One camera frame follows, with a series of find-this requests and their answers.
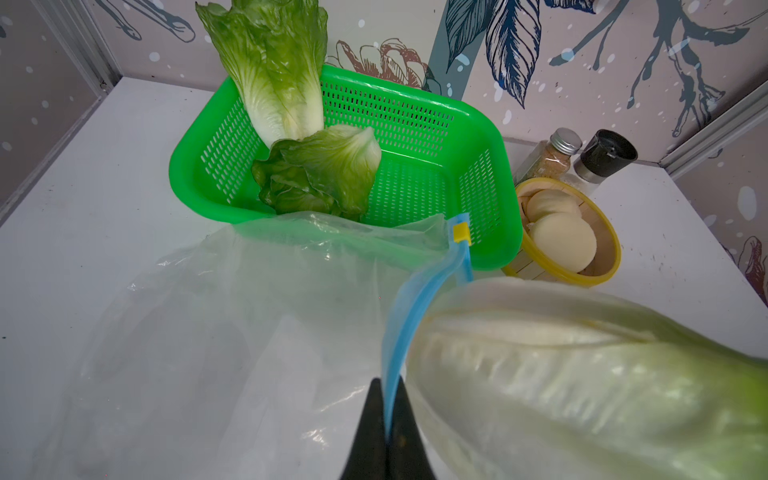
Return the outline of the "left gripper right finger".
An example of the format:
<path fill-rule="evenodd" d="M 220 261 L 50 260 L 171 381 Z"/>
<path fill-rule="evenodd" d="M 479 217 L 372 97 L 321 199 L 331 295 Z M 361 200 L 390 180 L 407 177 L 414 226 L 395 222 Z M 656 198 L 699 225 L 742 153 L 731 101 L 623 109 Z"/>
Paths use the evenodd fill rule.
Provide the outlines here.
<path fill-rule="evenodd" d="M 395 394 L 391 432 L 387 446 L 387 478 L 396 480 L 436 479 L 402 378 L 399 379 Z"/>

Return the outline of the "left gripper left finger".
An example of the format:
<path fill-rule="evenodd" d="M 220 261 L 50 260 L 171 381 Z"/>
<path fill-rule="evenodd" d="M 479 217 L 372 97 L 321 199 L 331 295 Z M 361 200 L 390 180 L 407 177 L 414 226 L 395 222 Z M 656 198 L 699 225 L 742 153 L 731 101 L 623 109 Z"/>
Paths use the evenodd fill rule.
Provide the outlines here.
<path fill-rule="evenodd" d="M 387 471 L 381 381 L 370 385 L 341 480 L 384 480 Z"/>

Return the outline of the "chinese cabbage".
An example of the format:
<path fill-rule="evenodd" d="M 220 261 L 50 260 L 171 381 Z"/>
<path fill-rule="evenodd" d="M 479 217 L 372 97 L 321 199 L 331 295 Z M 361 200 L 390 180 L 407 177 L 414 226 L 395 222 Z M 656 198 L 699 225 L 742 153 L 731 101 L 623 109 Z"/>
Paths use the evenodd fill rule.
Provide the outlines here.
<path fill-rule="evenodd" d="M 323 129 L 328 13 L 318 1 L 210 2 L 195 10 L 267 147 Z"/>
<path fill-rule="evenodd" d="M 639 304 L 489 278 L 430 307 L 406 385 L 462 479 L 763 479 L 767 364 Z"/>
<path fill-rule="evenodd" d="M 360 220 L 382 159 L 371 127 L 338 124 L 301 140 L 275 142 L 252 175 L 259 199 L 279 215 L 312 211 Z"/>

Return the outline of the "clear zipper bag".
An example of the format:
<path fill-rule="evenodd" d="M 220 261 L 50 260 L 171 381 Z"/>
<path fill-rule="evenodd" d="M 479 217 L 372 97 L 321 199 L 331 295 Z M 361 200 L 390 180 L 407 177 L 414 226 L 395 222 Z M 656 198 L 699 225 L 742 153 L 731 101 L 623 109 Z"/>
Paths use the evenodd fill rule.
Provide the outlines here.
<path fill-rule="evenodd" d="M 290 214 L 165 257 L 88 337 L 30 477 L 341 477 L 397 294 L 454 227 Z"/>

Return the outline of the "upright chinese cabbage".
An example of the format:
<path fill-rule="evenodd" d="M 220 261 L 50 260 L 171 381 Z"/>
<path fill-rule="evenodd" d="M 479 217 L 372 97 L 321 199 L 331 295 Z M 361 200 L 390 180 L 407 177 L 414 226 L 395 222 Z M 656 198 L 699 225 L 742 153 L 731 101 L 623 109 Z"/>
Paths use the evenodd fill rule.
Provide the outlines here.
<path fill-rule="evenodd" d="M 318 1 L 210 2 L 195 10 L 267 147 L 323 129 L 328 13 Z"/>

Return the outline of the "yellow bamboo steamer bowl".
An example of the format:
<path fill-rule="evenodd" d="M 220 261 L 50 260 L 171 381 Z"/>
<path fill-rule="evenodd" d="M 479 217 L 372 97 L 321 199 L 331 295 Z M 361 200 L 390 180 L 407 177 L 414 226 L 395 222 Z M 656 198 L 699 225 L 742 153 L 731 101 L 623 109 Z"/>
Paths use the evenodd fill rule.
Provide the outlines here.
<path fill-rule="evenodd" d="M 575 188 L 549 178 L 516 187 L 522 245 L 502 271 L 513 277 L 590 288 L 610 280 L 621 245 L 603 212 Z"/>

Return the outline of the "white steamed bun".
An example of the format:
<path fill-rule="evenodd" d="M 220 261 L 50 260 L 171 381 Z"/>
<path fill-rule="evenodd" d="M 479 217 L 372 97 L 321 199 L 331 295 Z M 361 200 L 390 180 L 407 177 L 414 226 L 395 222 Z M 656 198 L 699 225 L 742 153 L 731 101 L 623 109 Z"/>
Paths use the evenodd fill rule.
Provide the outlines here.
<path fill-rule="evenodd" d="M 574 273 L 584 270 L 597 252 L 592 227 L 576 214 L 545 215 L 531 225 L 530 237 L 550 260 Z"/>

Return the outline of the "green plastic basket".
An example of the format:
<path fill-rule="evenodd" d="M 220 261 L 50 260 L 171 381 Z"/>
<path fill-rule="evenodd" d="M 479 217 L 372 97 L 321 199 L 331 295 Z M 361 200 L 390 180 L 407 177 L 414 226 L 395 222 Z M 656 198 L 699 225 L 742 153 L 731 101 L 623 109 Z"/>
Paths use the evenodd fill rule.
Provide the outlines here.
<path fill-rule="evenodd" d="M 496 270 L 514 259 L 523 227 L 505 145 L 491 120 L 466 103 L 337 67 L 324 68 L 321 84 L 326 124 L 369 127 L 382 149 L 366 224 L 465 213 L 474 269 Z M 251 174 L 267 155 L 226 80 L 173 151 L 170 187 L 211 220 L 267 218 L 273 210 L 260 201 Z"/>

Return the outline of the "metal cap spice jar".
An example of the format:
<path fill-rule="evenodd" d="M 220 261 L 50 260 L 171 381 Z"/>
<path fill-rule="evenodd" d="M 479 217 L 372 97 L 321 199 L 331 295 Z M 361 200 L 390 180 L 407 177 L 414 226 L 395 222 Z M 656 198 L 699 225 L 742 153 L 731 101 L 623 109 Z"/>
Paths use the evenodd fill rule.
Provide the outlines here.
<path fill-rule="evenodd" d="M 514 172 L 517 185 L 533 178 L 560 179 L 571 166 L 571 157 L 582 147 L 573 130 L 560 127 L 541 141 Z"/>

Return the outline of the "black cap pepper grinder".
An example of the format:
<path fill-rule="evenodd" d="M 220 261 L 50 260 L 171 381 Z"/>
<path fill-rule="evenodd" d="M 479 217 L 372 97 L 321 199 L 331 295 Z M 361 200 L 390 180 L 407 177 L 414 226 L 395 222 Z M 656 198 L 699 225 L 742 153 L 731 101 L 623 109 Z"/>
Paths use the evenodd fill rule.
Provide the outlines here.
<path fill-rule="evenodd" d="M 575 157 L 561 181 L 590 196 L 605 180 L 637 159 L 638 151 L 629 140 L 600 129 Z"/>

